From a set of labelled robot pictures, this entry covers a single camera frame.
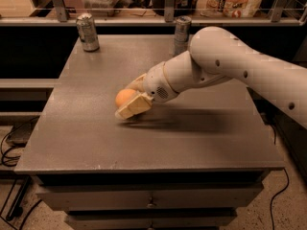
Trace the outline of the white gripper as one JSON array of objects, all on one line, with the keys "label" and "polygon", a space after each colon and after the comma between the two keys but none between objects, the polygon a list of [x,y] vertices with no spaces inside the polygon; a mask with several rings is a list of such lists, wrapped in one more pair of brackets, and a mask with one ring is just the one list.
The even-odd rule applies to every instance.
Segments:
[{"label": "white gripper", "polygon": [[127,120],[151,109],[153,100],[162,104],[178,96],[178,93],[172,89],[167,81],[164,73],[165,64],[165,61],[160,62],[151,68],[147,74],[137,77],[126,86],[126,89],[135,90],[136,94],[131,101],[118,107],[115,112],[117,118]]}]

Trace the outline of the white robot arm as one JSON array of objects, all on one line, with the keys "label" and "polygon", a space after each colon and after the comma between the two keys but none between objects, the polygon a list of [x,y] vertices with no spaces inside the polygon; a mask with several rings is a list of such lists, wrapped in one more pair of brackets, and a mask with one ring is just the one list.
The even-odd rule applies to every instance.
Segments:
[{"label": "white robot arm", "polygon": [[152,67],[127,88],[132,95],[115,116],[126,120],[192,88],[241,81],[283,113],[307,127],[307,69],[270,57],[219,27],[194,34],[188,50]]}]

